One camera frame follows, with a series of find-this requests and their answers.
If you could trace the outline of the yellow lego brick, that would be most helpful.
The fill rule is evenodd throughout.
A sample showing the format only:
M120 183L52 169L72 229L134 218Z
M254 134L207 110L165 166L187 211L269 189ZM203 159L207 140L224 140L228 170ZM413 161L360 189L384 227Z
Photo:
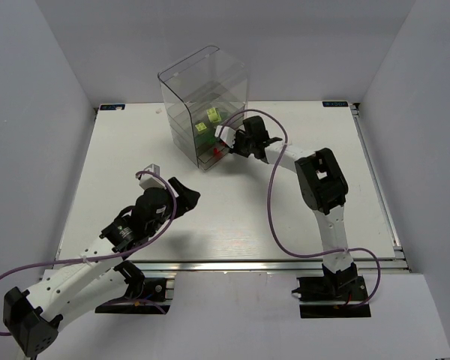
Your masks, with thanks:
M206 110L206 115L208 117L208 120L212 124L219 124L219 123L222 122L220 111L217 108L215 108L215 107L207 109Z
M204 134L208 131L208 128L204 122L199 122L194 125L197 134Z

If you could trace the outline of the grey drawer trays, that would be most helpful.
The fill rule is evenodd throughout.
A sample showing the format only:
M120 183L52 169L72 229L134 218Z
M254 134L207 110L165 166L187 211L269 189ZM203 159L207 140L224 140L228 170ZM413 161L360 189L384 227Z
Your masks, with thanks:
M246 107L246 103L222 97L169 105L166 114L172 140L193 164L207 170L227 153L215 137L217 126Z

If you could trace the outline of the clear acrylic cover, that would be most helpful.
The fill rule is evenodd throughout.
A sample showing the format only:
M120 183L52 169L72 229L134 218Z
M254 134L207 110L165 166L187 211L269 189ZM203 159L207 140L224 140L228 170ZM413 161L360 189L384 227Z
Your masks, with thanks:
M215 45L204 46L157 74L164 106L219 97L248 105L248 72L238 59Z

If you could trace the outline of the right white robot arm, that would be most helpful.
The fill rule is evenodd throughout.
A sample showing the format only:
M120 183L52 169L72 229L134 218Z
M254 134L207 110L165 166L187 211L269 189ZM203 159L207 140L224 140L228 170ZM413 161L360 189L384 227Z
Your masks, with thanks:
M305 151L283 139L271 137L265 123L258 115L246 118L243 128L234 130L219 126L215 136L230 153L256 159L272 165L268 182L266 210L268 225L277 246L292 257L307 259L312 255L300 255L287 250L278 239L272 219L272 188L278 167L297 175L298 185L305 205L314 213L322 242L323 277L331 287L340 289L358 277L356 264L348 250L344 226L344 205L348 184L333 151L322 148Z

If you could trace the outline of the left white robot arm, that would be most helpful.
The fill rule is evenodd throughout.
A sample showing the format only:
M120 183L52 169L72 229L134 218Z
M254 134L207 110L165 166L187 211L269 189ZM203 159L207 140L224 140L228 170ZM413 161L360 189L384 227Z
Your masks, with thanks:
M36 359L65 326L103 303L150 295L144 274L128 258L166 222L194 209L200 193L175 177L167 184L149 173L138 178L142 195L102 229L77 264L61 267L28 289L14 287L4 295L4 325L27 358Z

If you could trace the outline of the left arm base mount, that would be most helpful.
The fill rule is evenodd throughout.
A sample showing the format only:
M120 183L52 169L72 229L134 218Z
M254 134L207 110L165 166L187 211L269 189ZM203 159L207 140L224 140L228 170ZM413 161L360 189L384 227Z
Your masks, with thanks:
M165 315L173 298L172 279L150 277L132 262L115 266L114 275L120 274L125 285L123 295L95 308L96 314Z

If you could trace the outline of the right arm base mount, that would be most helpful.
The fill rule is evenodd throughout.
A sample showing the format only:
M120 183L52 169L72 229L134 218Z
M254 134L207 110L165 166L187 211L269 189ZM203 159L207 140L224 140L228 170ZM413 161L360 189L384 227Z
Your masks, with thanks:
M298 299L302 319L359 319L371 318L365 280L355 280L336 287L329 276L298 277L298 286L291 291Z

